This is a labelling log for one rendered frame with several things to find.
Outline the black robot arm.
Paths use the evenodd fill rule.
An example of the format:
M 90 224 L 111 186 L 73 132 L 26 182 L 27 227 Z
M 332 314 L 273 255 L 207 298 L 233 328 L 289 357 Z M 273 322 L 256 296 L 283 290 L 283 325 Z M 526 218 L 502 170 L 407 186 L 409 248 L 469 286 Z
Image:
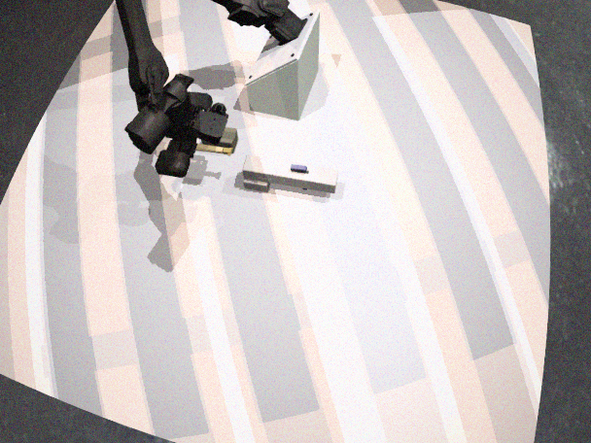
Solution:
M 264 28 L 279 41 L 278 46 L 297 39 L 308 18 L 300 19 L 288 6 L 289 0 L 211 0 L 226 8 L 228 20 Z M 125 127 L 132 144 L 152 154 L 170 130 L 170 124 L 191 114 L 188 88 L 193 78 L 181 73 L 169 78 L 169 68 L 151 39 L 141 0 L 116 0 L 122 30 L 128 47 L 128 77 L 135 92 L 139 114 Z M 164 84 L 166 84 L 164 86 Z M 151 96 L 150 96 L 151 94 Z M 225 104 L 216 103 L 206 111 L 197 105 L 188 137 L 218 145 L 228 114 Z

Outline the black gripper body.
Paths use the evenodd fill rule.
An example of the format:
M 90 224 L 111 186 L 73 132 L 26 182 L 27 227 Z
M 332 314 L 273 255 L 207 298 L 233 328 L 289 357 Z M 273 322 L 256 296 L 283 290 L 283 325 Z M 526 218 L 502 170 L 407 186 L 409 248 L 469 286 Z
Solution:
M 195 109 L 199 105 L 201 110 L 213 105 L 213 99 L 209 93 L 190 92 L 188 95 L 191 101 L 191 114 L 178 122 L 170 124 L 170 130 L 166 134 L 167 138 L 172 138 L 168 150 L 161 150 L 158 156 L 155 168 L 159 175 L 167 175 L 177 178 L 184 178 L 187 175 L 190 166 L 190 156 L 192 148 L 192 138 L 188 137 L 190 123 L 195 119 Z

